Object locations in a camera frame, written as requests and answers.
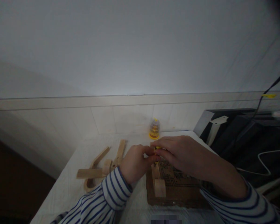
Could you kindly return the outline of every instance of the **child's hand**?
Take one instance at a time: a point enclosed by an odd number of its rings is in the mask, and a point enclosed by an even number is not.
[[[134,145],[128,150],[119,168],[126,182],[131,184],[138,181],[151,164],[160,160],[160,156],[154,154],[152,147]]]

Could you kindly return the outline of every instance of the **sleeve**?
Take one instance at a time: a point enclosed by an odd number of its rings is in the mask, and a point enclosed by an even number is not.
[[[113,223],[115,212],[124,209],[132,192],[117,167],[93,191],[83,195],[59,223]]]
[[[203,183],[201,194],[225,223],[280,223],[280,210],[246,182],[246,198],[221,199]]]

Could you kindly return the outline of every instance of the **maze board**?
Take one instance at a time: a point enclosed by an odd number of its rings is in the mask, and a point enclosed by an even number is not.
[[[166,187],[199,187],[197,179],[184,174],[165,160],[160,161],[159,168]]]
[[[180,170],[162,160],[158,164],[162,179],[165,180],[166,197],[155,197],[152,182],[152,170],[146,172],[147,202],[150,205],[178,205],[187,208],[210,209],[208,202],[200,194],[197,179],[185,175]]]

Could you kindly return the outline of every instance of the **tabletop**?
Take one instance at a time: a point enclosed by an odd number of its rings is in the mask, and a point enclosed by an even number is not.
[[[215,153],[192,131],[162,132],[160,136],[189,135],[197,142]],[[148,134],[106,134],[83,141],[56,180],[53,188],[39,208],[31,223],[50,223],[59,214],[70,210],[79,198],[85,194],[84,180],[76,179],[78,169],[89,169],[93,159],[107,146],[110,151],[98,164],[102,168],[106,159],[114,159],[121,139],[127,140],[124,155],[132,145],[149,145],[152,141]],[[178,206],[150,206],[147,203],[146,176],[133,186],[133,194],[127,201],[122,212],[120,223],[150,223],[154,215],[178,215],[183,223],[222,223],[219,216],[212,210],[186,209]]]

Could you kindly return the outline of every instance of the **yellow cable clip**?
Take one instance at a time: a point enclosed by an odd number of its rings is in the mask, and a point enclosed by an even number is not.
[[[262,96],[272,99],[275,98],[276,94],[263,94]]]

